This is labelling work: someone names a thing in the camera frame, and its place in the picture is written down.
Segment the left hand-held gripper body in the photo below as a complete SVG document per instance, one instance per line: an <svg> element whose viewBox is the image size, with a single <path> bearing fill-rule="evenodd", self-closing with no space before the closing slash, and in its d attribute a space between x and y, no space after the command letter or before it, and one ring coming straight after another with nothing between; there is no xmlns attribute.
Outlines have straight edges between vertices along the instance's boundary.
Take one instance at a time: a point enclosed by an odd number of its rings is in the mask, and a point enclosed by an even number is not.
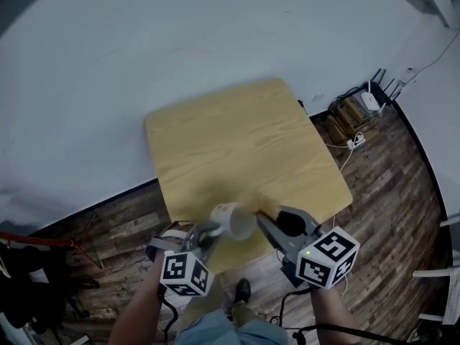
<svg viewBox="0 0 460 345"><path fill-rule="evenodd" d="M215 248L212 251L204 250L206 234L198 235L195 225L188 232L179 252L160 249L160 244L166 245L167 242L154 237L146 248L146 254L152 262L160 252L164 253L160 284L179 296L206 296L214 279L207 262Z"/></svg>

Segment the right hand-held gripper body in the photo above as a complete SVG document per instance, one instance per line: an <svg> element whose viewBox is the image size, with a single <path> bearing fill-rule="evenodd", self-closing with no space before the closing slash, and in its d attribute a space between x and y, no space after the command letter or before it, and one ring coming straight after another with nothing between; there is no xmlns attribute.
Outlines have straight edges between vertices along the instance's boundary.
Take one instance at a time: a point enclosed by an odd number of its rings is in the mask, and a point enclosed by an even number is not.
<svg viewBox="0 0 460 345"><path fill-rule="evenodd" d="M320 288L336 285L353 267L359 242L342 228L322 229L314 235L289 236L281 252L281 271L294 287L306 282Z"/></svg>

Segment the white mug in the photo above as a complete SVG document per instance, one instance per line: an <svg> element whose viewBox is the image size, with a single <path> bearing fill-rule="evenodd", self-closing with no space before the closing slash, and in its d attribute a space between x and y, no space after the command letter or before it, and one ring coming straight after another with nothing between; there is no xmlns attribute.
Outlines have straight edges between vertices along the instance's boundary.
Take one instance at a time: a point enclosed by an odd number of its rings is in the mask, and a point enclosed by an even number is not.
<svg viewBox="0 0 460 345"><path fill-rule="evenodd" d="M222 203L211 212L211 222L218 224L218 231L236 241L248 239L257 228L257 217L247 212L239 203Z"/></svg>

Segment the person's right forearm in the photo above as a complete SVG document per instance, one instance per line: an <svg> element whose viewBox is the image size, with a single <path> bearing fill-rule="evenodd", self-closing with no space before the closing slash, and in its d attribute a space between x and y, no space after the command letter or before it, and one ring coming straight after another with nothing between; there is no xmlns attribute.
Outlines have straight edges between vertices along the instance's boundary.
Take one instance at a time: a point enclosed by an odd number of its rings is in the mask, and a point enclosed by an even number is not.
<svg viewBox="0 0 460 345"><path fill-rule="evenodd" d="M335 287L319 288L310 294L316 324L332 324L358 329L357 322ZM320 345L360 345L358 336L338 331L317 330Z"/></svg>

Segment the person's left forearm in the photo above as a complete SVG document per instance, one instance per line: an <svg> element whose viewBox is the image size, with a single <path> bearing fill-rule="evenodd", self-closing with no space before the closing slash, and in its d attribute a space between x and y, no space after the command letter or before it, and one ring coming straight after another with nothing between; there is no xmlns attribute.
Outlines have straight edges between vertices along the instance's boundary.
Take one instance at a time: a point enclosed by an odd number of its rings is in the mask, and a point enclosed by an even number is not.
<svg viewBox="0 0 460 345"><path fill-rule="evenodd" d="M161 254L149 269L128 306L115 321L108 345L153 345L161 302L158 297L162 273Z"/></svg>

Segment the person's left hand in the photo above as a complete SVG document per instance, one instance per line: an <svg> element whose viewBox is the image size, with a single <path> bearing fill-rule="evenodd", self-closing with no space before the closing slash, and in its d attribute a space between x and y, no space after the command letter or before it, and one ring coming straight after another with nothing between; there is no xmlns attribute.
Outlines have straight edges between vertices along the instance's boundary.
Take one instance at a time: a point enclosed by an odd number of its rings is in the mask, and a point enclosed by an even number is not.
<svg viewBox="0 0 460 345"><path fill-rule="evenodd" d="M161 233L154 235L154 238L167 242L166 245L160 244L160 249L165 251L179 252L188 232L193 228L191 221L174 221Z"/></svg>

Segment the person's khaki trouser leg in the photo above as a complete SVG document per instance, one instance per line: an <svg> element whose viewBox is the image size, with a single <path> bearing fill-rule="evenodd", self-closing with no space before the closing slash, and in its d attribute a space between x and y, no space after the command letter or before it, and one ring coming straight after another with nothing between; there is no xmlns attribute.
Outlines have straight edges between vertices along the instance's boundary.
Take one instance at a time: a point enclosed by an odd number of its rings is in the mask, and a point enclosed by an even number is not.
<svg viewBox="0 0 460 345"><path fill-rule="evenodd" d="M192 298L187 304L180 319L179 329L182 331L215 311L223 311L225 316L230 316L238 328L253 320L263 321L263 317L249 308L248 303L230 305L229 301L230 297L225 292L221 279L217 277L206 297Z"/></svg>

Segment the person's black shoe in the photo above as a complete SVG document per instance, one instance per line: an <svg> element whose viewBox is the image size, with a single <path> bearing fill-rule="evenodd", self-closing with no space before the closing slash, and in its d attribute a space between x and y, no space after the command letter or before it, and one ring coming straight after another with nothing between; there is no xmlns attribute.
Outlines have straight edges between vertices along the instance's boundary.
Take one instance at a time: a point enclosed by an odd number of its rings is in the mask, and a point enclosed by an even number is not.
<svg viewBox="0 0 460 345"><path fill-rule="evenodd" d="M238 281L235 290L234 303L247 304L252 295L250 282L247 278L242 278Z"/></svg>

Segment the person's light blue shirt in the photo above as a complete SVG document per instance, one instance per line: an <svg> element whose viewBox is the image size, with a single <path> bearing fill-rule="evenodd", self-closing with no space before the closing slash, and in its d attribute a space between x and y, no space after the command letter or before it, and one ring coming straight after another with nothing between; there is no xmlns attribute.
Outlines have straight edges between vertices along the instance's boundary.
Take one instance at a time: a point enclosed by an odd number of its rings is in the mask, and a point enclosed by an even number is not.
<svg viewBox="0 0 460 345"><path fill-rule="evenodd" d="M289 345L289 341L279 326L253 319L237 328L222 310L215 310L183 329L174 345Z"/></svg>

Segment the white wooden rack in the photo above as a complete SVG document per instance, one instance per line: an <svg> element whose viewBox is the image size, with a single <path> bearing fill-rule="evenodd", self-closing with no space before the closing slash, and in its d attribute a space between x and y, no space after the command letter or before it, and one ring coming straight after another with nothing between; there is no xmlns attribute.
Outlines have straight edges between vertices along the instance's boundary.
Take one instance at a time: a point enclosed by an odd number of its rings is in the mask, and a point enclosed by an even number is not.
<svg viewBox="0 0 460 345"><path fill-rule="evenodd" d="M453 326L460 319L460 213L440 223L440 227L449 227L452 248L452 264L441 270L416 270L413 277L448 278L448 295L446 309L442 316L420 313L418 318L424 321L441 322Z"/></svg>

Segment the brown wooden coat rack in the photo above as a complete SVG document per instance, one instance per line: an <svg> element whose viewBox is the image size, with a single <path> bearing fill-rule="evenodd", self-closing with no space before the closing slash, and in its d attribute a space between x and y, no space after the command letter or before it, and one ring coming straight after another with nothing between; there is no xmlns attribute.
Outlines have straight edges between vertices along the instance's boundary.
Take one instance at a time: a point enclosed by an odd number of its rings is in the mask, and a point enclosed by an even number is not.
<svg viewBox="0 0 460 345"><path fill-rule="evenodd" d="M104 266L99 264L96 260L92 259L83 249L81 239L77 240L58 240L58 239L43 239L30 236L20 236L16 234L8 234L5 232L0 232L0 239L6 241L6 245L9 247L11 242L28 244L28 245L42 245L50 247L72 247L76 251L80 252L91 264L102 270Z"/></svg>

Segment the white router box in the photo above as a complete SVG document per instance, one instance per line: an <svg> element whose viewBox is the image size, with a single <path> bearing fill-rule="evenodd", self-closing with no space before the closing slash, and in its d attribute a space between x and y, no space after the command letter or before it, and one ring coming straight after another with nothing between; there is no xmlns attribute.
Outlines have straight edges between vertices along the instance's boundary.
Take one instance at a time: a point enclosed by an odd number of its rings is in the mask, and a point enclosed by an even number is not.
<svg viewBox="0 0 460 345"><path fill-rule="evenodd" d="M375 99L372 93L368 91L363 91L360 93L360 96L363 104L369 111L379 111L380 105L378 104L377 100Z"/></svg>

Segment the black office chair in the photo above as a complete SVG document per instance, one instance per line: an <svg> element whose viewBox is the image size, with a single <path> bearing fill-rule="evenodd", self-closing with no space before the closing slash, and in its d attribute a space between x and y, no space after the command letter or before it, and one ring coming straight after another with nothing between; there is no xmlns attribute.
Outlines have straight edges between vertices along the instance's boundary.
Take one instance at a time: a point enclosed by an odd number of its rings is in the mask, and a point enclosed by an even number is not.
<svg viewBox="0 0 460 345"><path fill-rule="evenodd" d="M79 309L73 297L79 290L100 285L92 279L72 278L65 255L61 248L15 249L0 242L0 313L13 327L33 322L32 328L40 334L61 327L67 304L79 317L89 317L89 312Z"/></svg>

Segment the black router with antennas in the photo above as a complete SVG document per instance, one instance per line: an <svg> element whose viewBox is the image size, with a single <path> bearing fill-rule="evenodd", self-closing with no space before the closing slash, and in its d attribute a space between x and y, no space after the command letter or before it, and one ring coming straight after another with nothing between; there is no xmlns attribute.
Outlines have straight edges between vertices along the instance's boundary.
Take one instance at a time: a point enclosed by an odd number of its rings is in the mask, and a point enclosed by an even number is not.
<svg viewBox="0 0 460 345"><path fill-rule="evenodd" d="M369 85L370 93L380 105L390 105L400 95L403 89L402 84L395 78L391 79L386 86L382 85L386 71L386 69L380 68L372 77Z"/></svg>

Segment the wooden pedestal table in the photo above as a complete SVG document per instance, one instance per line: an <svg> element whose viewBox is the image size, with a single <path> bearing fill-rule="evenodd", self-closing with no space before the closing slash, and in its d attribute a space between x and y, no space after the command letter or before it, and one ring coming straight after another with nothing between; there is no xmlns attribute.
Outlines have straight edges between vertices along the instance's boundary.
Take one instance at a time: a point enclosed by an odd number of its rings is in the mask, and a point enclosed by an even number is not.
<svg viewBox="0 0 460 345"><path fill-rule="evenodd" d="M218 204L261 193L323 223L353 200L281 79L177 103L148 114L144 124L172 221L204 222Z"/></svg>

